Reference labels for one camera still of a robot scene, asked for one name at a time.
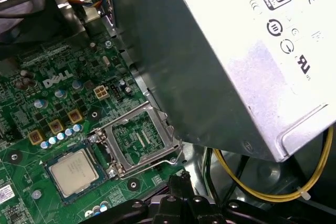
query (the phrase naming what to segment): white connector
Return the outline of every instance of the white connector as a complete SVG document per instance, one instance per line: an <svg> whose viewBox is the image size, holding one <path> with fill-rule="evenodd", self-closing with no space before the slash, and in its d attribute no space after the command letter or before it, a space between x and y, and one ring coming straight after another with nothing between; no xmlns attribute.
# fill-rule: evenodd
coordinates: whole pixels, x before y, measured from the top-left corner
<svg viewBox="0 0 336 224"><path fill-rule="evenodd" d="M110 97L110 94L107 92L109 90L108 87L103 85L96 87L93 91L95 92L96 97L99 101L104 100Z"/></svg>

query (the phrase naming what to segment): yellow wire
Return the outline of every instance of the yellow wire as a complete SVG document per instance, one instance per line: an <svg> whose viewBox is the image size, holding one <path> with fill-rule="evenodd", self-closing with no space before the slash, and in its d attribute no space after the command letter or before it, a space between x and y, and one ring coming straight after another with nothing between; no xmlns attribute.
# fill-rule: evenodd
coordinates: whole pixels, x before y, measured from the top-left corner
<svg viewBox="0 0 336 224"><path fill-rule="evenodd" d="M265 200L265 201L270 201L270 202L287 202L287 201L291 201L294 199L297 199L299 197L301 197L301 192L303 191L309 191L314 184L317 182L317 180L320 178L324 167L326 166L327 163L327 159L329 156L329 152L330 152L330 148L331 148L331 143L332 143L332 136L333 136L333 127L329 127L328 130L328 135L327 135L327 140L326 140L326 144L324 146L319 164L316 167L315 172L313 173L313 175L311 176L310 180L298 191L291 193L291 194L285 194L285 195L270 195L270 194L263 194L261 192L255 191L251 188L249 188L248 186L244 185L236 176L235 174L231 171L231 169L228 167L228 165L226 164L225 160L222 158L221 154L220 154L220 150L215 150L215 155L218 159L218 161L220 162L220 164L223 166L223 168L225 169L225 171L230 175L230 177L237 183L239 184L244 190L246 190L248 193L250 193L251 195Z"/></svg>

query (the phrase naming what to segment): sticker label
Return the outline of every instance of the sticker label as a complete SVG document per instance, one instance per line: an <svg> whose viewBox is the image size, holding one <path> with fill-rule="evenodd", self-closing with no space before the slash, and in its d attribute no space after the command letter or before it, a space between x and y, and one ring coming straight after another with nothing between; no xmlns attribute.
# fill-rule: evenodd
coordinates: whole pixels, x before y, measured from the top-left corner
<svg viewBox="0 0 336 224"><path fill-rule="evenodd" d="M13 198L15 196L11 185L7 185L0 189L0 204L3 202L8 201L9 199Z"/></svg>
<svg viewBox="0 0 336 224"><path fill-rule="evenodd" d="M324 97L336 78L333 0L242 0L260 37L295 94Z"/></svg>

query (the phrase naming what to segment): capacitor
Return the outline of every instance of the capacitor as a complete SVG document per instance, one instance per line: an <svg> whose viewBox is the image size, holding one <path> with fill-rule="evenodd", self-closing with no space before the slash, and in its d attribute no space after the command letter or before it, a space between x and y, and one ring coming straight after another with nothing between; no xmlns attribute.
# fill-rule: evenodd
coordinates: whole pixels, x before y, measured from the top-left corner
<svg viewBox="0 0 336 224"><path fill-rule="evenodd" d="M125 94L131 95L132 94L132 89L130 87L126 87L124 90Z"/></svg>
<svg viewBox="0 0 336 224"><path fill-rule="evenodd" d="M119 72L120 72L121 74L126 74L126 73L127 73L127 69L126 69L126 68L120 68L120 69L119 69Z"/></svg>
<svg viewBox="0 0 336 224"><path fill-rule="evenodd" d="M93 207L92 211L94 216L100 214L100 206Z"/></svg>
<svg viewBox="0 0 336 224"><path fill-rule="evenodd" d="M23 78L22 83L24 85L28 85L30 87L35 87L36 84L37 84L37 82L35 80L30 79L30 78Z"/></svg>
<svg viewBox="0 0 336 224"><path fill-rule="evenodd" d="M100 207L102 207L103 205L108 206L109 203L108 203L107 201L102 201L102 202L100 203Z"/></svg>
<svg viewBox="0 0 336 224"><path fill-rule="evenodd" d="M41 146L42 149L45 150L45 149L47 149L47 148L50 147L50 144L49 144L48 142L43 141L43 142L40 144L40 146Z"/></svg>
<svg viewBox="0 0 336 224"><path fill-rule="evenodd" d="M85 216L85 218L92 217L93 216L93 211L91 211L91 210L86 211L84 216Z"/></svg>
<svg viewBox="0 0 336 224"><path fill-rule="evenodd" d="M72 129L73 129L74 132L81 132L83 130L83 126L81 124L75 124L72 127Z"/></svg>
<svg viewBox="0 0 336 224"><path fill-rule="evenodd" d="M100 206L100 212L105 212L105 211L107 211L107 206L106 205L102 205L102 206Z"/></svg>
<svg viewBox="0 0 336 224"><path fill-rule="evenodd" d="M56 144L58 142L58 139L54 136L52 136L51 138L49 138L48 143L53 145Z"/></svg>
<svg viewBox="0 0 336 224"><path fill-rule="evenodd" d="M111 66L110 60L106 56L103 56L103 61L104 61L106 66L108 66L108 67Z"/></svg>
<svg viewBox="0 0 336 224"><path fill-rule="evenodd" d="M35 74L32 72L29 72L28 70L21 70L20 75L22 77L33 79L35 77Z"/></svg>
<svg viewBox="0 0 336 224"><path fill-rule="evenodd" d="M67 92L63 89L56 89L55 90L55 96L57 98L66 98L67 97Z"/></svg>
<svg viewBox="0 0 336 224"><path fill-rule="evenodd" d="M27 90L28 89L28 86L27 85L24 85L21 81L17 81L15 83L15 87L17 89L20 89L20 90Z"/></svg>
<svg viewBox="0 0 336 224"><path fill-rule="evenodd" d="M96 43L94 43L94 42L91 42L91 43L90 43L90 48L91 48L91 50L92 50L93 52L97 52L97 51L98 51L97 45L96 45Z"/></svg>
<svg viewBox="0 0 336 224"><path fill-rule="evenodd" d="M67 136L63 132L60 132L60 133L57 134L57 139L60 140L60 141L66 139L66 138L67 138Z"/></svg>
<svg viewBox="0 0 336 224"><path fill-rule="evenodd" d="M66 136L72 136L74 134L74 130L73 129L66 129L65 130L65 135Z"/></svg>
<svg viewBox="0 0 336 224"><path fill-rule="evenodd" d="M37 99L34 101L34 106L38 109L44 109L48 106L48 102L43 99Z"/></svg>
<svg viewBox="0 0 336 224"><path fill-rule="evenodd" d="M88 63L84 56L79 56L78 61L80 62L81 66L86 66Z"/></svg>
<svg viewBox="0 0 336 224"><path fill-rule="evenodd" d="M125 90L125 88L127 87L127 84L124 80L120 80L119 81L119 87L122 89L122 90Z"/></svg>
<svg viewBox="0 0 336 224"><path fill-rule="evenodd" d="M42 196L42 193L40 190L35 190L33 191L33 193L31 194L31 197L33 199L39 199Z"/></svg>
<svg viewBox="0 0 336 224"><path fill-rule="evenodd" d="M74 80L72 82L72 87L73 89L79 91L79 90L82 90L83 89L83 83L79 80Z"/></svg>

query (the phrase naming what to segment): surface mount component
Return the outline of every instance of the surface mount component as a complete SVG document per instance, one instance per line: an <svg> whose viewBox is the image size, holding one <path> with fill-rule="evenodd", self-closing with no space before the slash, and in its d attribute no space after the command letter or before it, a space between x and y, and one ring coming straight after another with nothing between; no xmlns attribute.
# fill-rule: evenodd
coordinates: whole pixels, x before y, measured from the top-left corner
<svg viewBox="0 0 336 224"><path fill-rule="evenodd" d="M62 123L56 119L56 120L53 120L52 122L50 122L49 124L49 127L51 129L51 131L56 135L57 133L61 132L64 130L64 126L62 125Z"/></svg>
<svg viewBox="0 0 336 224"><path fill-rule="evenodd" d="M34 130L28 134L28 138L33 145L40 144L44 141L45 137L40 130Z"/></svg>
<svg viewBox="0 0 336 224"><path fill-rule="evenodd" d="M74 109L68 113L68 116L72 123L78 123L83 120L83 117L78 109Z"/></svg>

